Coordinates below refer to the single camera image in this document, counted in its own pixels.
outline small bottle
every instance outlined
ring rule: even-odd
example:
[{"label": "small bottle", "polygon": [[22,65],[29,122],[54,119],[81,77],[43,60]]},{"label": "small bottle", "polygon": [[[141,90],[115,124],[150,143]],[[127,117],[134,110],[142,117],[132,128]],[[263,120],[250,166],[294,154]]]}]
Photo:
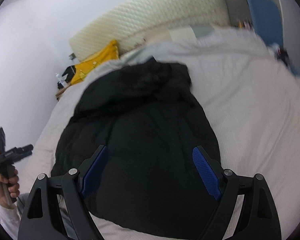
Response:
[{"label": "small bottle", "polygon": [[56,73],[56,78],[59,80],[59,82],[61,83],[61,85],[62,85],[64,88],[67,88],[67,87],[68,87],[68,84],[67,84],[67,82],[65,81],[65,79],[63,78],[63,76],[61,76],[60,74],[57,74],[57,73]]}]

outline white sleeve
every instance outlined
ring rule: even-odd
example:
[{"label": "white sleeve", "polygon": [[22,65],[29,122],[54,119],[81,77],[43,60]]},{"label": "white sleeve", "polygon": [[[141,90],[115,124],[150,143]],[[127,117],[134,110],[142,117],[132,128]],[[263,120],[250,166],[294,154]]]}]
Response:
[{"label": "white sleeve", "polygon": [[20,220],[21,218],[16,206],[14,209],[7,209],[0,206],[0,224],[13,240],[17,240],[18,238]]}]

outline white duvet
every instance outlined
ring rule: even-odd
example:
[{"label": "white duvet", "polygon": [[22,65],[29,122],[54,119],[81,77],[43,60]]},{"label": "white duvet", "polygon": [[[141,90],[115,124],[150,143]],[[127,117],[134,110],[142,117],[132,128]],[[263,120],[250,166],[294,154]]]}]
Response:
[{"label": "white duvet", "polygon": [[[150,56],[188,66],[192,93],[218,138],[223,168],[237,175],[265,176],[286,239],[300,222],[300,86],[261,39],[246,30],[216,30],[188,44],[152,44],[126,60],[94,69],[84,82],[67,89],[53,110],[33,156],[20,171],[21,192],[31,190],[39,173],[50,174],[58,140],[84,89],[125,63],[145,62]],[[225,238],[234,231],[241,200]],[[163,239],[94,221],[105,239]]]}]

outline gray cloth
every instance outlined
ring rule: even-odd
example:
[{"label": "gray cloth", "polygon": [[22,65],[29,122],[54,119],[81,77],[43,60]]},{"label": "gray cloth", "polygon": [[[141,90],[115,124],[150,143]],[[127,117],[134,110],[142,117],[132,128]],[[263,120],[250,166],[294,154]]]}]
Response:
[{"label": "gray cloth", "polygon": [[[21,194],[19,198],[17,198],[17,205],[14,209],[7,209],[0,206],[0,224],[13,240],[17,240],[18,238],[20,220],[28,196],[29,193]],[[60,211],[68,236],[73,239],[78,239],[66,209],[60,208]]]},{"label": "gray cloth", "polygon": [[210,25],[190,25],[197,39],[208,36],[214,32],[214,28]]}]

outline yellow bag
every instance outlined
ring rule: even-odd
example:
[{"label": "yellow bag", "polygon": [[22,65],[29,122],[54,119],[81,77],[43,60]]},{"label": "yellow bag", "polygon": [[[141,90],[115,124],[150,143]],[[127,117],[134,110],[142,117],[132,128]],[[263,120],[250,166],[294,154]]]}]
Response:
[{"label": "yellow bag", "polygon": [[71,85],[84,80],[87,74],[95,67],[111,59],[119,59],[117,41],[113,40],[101,51],[86,58],[83,62],[75,65],[75,75],[71,80]]}]

